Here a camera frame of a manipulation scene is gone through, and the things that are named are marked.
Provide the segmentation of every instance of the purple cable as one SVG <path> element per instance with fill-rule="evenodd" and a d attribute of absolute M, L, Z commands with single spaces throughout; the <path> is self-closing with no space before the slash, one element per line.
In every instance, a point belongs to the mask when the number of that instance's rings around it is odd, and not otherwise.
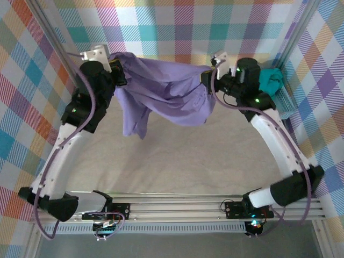
<path fill-rule="evenodd" d="M 219 98 L 218 96 L 216 95 L 216 92 L 215 92 L 215 85 L 214 85 L 214 82 L 215 82 L 215 75 L 216 75 L 216 72 L 217 72 L 217 68 L 223 63 L 224 61 L 220 61 L 216 66 L 215 66 L 215 69 L 213 70 L 212 74 L 211 74 L 211 80 L 210 80 L 210 86 L 211 86 L 211 92 L 214 96 L 214 98 L 216 99 L 216 101 L 221 104 L 222 106 L 224 106 L 225 108 L 228 108 L 228 109 L 232 109 L 232 110 L 240 110 L 240 111 L 252 111 L 252 112 L 256 112 L 262 116 L 264 116 L 265 118 L 267 118 L 270 123 L 273 124 L 273 126 L 275 128 L 277 128 L 277 130 L 279 130 L 279 132 L 281 133 L 282 137 L 285 139 L 285 141 L 287 142 L 287 144 L 289 145 L 289 147 L 291 148 L 292 152 L 294 153 L 295 155 L 295 158 L 298 160 L 299 162 L 299 165 L 302 169 L 302 171 L 304 172 L 305 174 L 305 178 L 306 178 L 306 184 L 307 184 L 307 205 L 306 205 L 306 209 L 305 209 L 305 212 L 300 220 L 300 222 L 298 224 L 302 225 L 305 221 L 305 219 L 307 218 L 307 215 L 309 213 L 309 210 L 310 210 L 310 207 L 311 207 L 311 198 L 312 198 L 312 188 L 311 188 L 311 180 L 310 180 L 310 177 L 308 175 L 308 172 L 307 172 L 307 169 L 305 168 L 305 165 L 303 164 L 301 158 L 300 158 L 300 155 L 298 154 L 297 150 L 294 148 L 294 145 L 292 144 L 292 142 L 290 141 L 289 137 L 287 136 L 287 134 L 285 133 L 284 130 L 281 130 L 281 127 L 280 125 L 274 121 L 272 119 L 271 116 L 269 116 L 268 114 L 264 113 L 263 111 L 259 110 L 259 109 L 255 109 L 253 107 L 239 107 L 239 106 L 231 106 L 231 105 L 226 105 L 225 103 L 223 103 Z M 279 217 L 279 220 L 278 220 L 278 223 L 280 223 L 280 221 L 284 221 L 286 222 L 284 219 L 283 219 L 283 216 L 284 216 L 284 212 L 285 212 L 285 208 L 283 210 L 283 213 L 282 215 L 280 215 L 277 211 L 275 211 L 272 207 L 271 209 L 273 210 L 273 212 Z"/>
<path fill-rule="evenodd" d="M 94 113 L 95 113 L 95 109 L 96 109 L 96 99 L 95 99 L 95 95 L 92 91 L 92 87 L 89 84 L 89 82 L 87 81 L 86 77 L 83 75 L 83 73 L 80 71 L 80 69 L 76 66 L 76 64 L 74 64 L 74 62 L 70 59 L 69 56 L 67 56 L 67 61 L 69 62 L 69 64 L 74 68 L 74 70 L 76 71 L 76 73 L 79 75 L 80 79 L 82 80 L 82 82 L 85 84 L 89 94 L 90 94 L 90 98 L 91 98 L 91 103 L 92 103 L 92 107 L 91 107 L 91 112 L 88 115 L 87 119 L 82 123 L 81 126 L 79 126 L 69 137 L 66 138 L 66 140 L 64 140 L 61 144 L 59 144 L 59 147 L 53 152 L 51 158 L 48 160 L 47 165 L 43 171 L 41 180 L 39 182 L 39 187 L 37 188 L 37 192 L 36 192 L 36 196 L 34 199 L 34 204 L 33 204 L 33 215 L 34 218 L 37 222 L 37 226 L 40 230 L 40 232 L 42 233 L 42 235 L 48 239 L 48 240 L 52 240 L 55 235 L 56 235 L 56 230 L 58 228 L 59 222 L 57 221 L 53 230 L 52 235 L 48 235 L 47 232 L 44 230 L 40 220 L 39 220 L 39 216 L 38 216 L 38 200 L 39 200 L 39 196 L 41 193 L 41 189 L 44 185 L 44 181 L 46 179 L 46 176 L 48 174 L 49 168 L 52 165 L 54 159 L 56 158 L 57 154 L 59 153 L 59 151 L 61 150 L 61 148 L 71 139 L 73 138 L 78 132 L 80 132 L 87 124 L 88 122 L 92 119 Z"/>
<path fill-rule="evenodd" d="M 90 214 L 95 214 L 95 215 L 103 215 L 103 214 L 114 214 L 114 215 L 119 215 L 119 216 L 121 216 L 122 217 L 122 222 L 121 222 L 121 224 L 119 225 L 119 227 L 118 228 L 116 228 L 116 230 L 115 231 L 113 231 L 110 235 L 108 235 L 107 237 L 104 237 L 104 239 L 106 239 L 106 238 L 110 238 L 110 237 L 112 237 L 113 235 L 115 235 L 118 231 L 120 231 L 120 229 L 123 227 L 123 225 L 124 225 L 124 222 L 125 222 L 125 217 L 124 217 L 124 215 L 122 214 L 122 213 L 120 213 L 120 212 L 116 212 L 116 211 L 108 211 L 108 212 L 88 212 L 88 213 L 90 213 Z M 98 231 L 96 231 L 96 237 L 97 237 L 97 239 L 100 239 L 100 236 L 98 235 Z"/>

